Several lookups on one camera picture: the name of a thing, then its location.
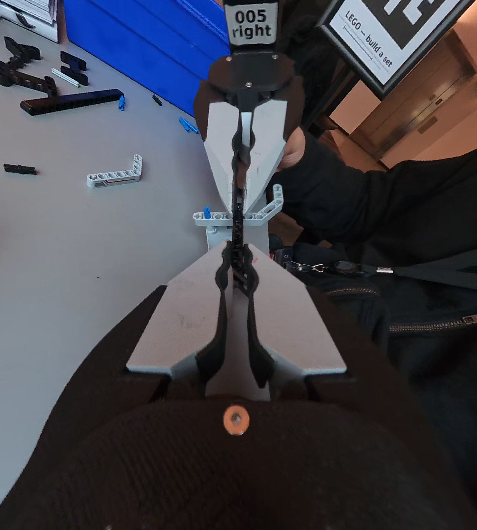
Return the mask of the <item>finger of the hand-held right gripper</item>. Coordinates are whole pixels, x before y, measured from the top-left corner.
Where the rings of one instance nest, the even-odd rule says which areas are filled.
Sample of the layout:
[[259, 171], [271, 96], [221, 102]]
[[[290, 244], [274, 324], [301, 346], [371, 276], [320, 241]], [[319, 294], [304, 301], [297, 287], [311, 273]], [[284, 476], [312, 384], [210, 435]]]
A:
[[244, 182], [243, 211], [253, 211], [282, 159], [286, 145], [283, 138], [286, 111], [287, 101], [271, 99], [253, 112], [251, 132], [255, 140]]
[[227, 211], [233, 210], [233, 140], [239, 117], [239, 110], [225, 101], [209, 103], [207, 136], [203, 144], [218, 193]]

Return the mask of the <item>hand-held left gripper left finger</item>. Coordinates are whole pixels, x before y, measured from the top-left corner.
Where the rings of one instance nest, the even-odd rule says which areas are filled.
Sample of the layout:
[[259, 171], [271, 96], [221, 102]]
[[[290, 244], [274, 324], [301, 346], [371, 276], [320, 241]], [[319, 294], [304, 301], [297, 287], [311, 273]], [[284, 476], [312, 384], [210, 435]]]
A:
[[208, 382], [222, 367], [227, 333], [227, 242], [221, 242], [166, 286], [126, 368], [197, 375]]

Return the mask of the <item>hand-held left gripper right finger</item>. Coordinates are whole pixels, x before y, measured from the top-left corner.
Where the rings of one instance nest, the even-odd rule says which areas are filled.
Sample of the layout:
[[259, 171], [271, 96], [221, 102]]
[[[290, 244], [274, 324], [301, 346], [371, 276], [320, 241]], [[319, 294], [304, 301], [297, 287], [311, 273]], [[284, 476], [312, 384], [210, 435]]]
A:
[[254, 245], [243, 249], [248, 354], [259, 388], [347, 372], [306, 286]]

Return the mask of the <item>grey lego assembly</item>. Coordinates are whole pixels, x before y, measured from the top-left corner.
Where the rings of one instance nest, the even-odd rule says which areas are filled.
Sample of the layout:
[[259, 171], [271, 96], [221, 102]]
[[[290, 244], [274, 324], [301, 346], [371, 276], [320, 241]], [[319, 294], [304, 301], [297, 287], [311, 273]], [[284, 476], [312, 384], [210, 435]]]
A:
[[[258, 247], [261, 252], [270, 255], [268, 220], [282, 210], [282, 186], [273, 185], [269, 193], [263, 194], [245, 215], [244, 241]], [[227, 211], [211, 211], [211, 217], [204, 213], [195, 213], [193, 219], [198, 226], [206, 229], [208, 249], [232, 238], [232, 216]], [[227, 334], [225, 339], [225, 359], [218, 373], [207, 383], [206, 396], [235, 396], [253, 401], [269, 401], [268, 386], [259, 388], [253, 376], [248, 353], [248, 299], [239, 289], [239, 281], [230, 275], [226, 290]]]

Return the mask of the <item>person's right forearm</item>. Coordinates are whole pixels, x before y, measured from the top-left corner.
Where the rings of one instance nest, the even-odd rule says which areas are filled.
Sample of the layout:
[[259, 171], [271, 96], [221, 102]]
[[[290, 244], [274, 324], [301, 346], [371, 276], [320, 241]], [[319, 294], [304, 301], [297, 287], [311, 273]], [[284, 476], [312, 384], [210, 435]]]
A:
[[305, 134], [299, 162], [277, 172], [283, 212], [362, 263], [409, 266], [477, 248], [477, 149], [363, 172]]

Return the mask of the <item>grey angled lego beam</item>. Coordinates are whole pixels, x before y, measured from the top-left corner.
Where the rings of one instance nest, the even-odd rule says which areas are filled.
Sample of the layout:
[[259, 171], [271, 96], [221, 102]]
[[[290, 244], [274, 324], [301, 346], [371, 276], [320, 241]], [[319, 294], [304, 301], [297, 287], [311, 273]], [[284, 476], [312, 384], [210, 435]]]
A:
[[133, 166], [128, 170], [99, 172], [86, 177], [86, 185], [90, 189], [111, 187], [120, 184], [138, 182], [142, 176], [142, 156], [134, 155]]

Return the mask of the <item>black angled lego beam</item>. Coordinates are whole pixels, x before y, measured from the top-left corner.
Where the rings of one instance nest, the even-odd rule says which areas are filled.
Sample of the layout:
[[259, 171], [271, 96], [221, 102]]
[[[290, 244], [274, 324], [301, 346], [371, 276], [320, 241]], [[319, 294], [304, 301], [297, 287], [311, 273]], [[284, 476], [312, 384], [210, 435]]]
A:
[[57, 86], [50, 76], [43, 78], [24, 74], [12, 68], [11, 62], [4, 63], [0, 60], [0, 85], [10, 87], [13, 85], [23, 86], [47, 94], [48, 97], [58, 97]]

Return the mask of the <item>black forked lego piece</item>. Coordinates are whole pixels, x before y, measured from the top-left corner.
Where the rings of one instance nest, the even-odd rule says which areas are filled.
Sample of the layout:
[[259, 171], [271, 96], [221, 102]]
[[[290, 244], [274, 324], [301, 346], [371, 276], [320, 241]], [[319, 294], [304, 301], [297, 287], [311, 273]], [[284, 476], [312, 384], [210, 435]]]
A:
[[40, 50], [34, 46], [17, 43], [10, 36], [4, 36], [4, 42], [6, 49], [12, 53], [13, 57], [20, 59], [23, 63], [42, 59]]

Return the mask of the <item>person's right hand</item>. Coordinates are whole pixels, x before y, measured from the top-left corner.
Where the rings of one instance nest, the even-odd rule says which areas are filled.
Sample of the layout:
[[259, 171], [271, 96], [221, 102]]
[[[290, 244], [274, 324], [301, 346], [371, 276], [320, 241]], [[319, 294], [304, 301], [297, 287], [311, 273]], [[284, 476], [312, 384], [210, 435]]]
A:
[[301, 127], [297, 127], [289, 136], [282, 159], [277, 166], [276, 172], [288, 169], [296, 165], [304, 155], [306, 149], [306, 138]]

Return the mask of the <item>black badge reel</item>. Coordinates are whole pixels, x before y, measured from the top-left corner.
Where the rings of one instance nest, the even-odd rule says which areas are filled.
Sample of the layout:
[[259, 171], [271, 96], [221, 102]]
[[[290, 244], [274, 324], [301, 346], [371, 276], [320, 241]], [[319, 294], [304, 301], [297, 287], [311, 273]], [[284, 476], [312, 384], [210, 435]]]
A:
[[337, 260], [330, 263], [307, 264], [288, 261], [283, 268], [291, 274], [299, 277], [310, 276], [312, 278], [334, 277], [371, 277], [377, 275], [376, 268], [361, 266], [348, 260]]

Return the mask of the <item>blue storage bin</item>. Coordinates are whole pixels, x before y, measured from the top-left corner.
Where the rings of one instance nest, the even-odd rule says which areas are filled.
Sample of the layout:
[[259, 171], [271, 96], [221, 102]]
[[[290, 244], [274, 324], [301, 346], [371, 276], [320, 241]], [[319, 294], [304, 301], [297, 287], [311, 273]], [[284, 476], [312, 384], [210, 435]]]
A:
[[229, 54], [215, 1], [64, 1], [69, 41], [194, 116], [209, 67]]

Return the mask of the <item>black framed sign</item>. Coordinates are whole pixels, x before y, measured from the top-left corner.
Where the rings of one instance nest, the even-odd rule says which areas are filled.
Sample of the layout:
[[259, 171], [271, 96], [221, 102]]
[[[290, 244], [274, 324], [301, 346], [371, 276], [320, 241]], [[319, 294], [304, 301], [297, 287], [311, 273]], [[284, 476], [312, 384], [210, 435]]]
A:
[[318, 21], [343, 60], [380, 100], [474, 1], [332, 1]]

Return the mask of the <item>metal elevator door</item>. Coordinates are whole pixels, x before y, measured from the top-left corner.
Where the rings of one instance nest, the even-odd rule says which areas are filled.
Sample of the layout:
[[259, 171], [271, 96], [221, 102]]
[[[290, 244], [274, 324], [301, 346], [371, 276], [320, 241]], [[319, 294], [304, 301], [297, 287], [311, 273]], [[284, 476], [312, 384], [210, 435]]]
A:
[[359, 82], [330, 119], [387, 167], [415, 160], [477, 110], [477, 65], [450, 30], [380, 103]]

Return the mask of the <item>person's black jacket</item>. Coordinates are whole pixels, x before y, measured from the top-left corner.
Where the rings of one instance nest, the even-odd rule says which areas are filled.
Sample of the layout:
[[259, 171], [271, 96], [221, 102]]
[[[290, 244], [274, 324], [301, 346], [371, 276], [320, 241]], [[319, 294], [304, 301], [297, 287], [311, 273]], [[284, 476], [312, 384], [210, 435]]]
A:
[[299, 277], [354, 315], [407, 380], [435, 428], [477, 512], [477, 248], [409, 266], [362, 263], [346, 246], [311, 245], [317, 237], [284, 247], [276, 260], [318, 264], [348, 260], [376, 268], [371, 277]]

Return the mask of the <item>printed cardboard box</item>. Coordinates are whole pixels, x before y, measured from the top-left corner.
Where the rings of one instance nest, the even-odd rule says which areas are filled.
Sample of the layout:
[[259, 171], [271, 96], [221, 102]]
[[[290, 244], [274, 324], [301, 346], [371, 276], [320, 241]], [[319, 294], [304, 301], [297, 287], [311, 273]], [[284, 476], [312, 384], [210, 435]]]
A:
[[58, 43], [60, 1], [0, 1], [0, 17]]

